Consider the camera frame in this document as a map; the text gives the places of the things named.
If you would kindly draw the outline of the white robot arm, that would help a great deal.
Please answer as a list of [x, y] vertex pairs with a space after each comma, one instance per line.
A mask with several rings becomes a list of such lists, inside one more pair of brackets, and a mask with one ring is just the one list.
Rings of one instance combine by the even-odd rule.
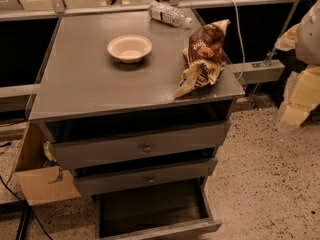
[[275, 43], [281, 51], [294, 49], [298, 60], [307, 67], [296, 80], [287, 81], [284, 99], [279, 110], [277, 127], [281, 131], [298, 128], [320, 105], [320, 0], [311, 7], [301, 22], [289, 28]]

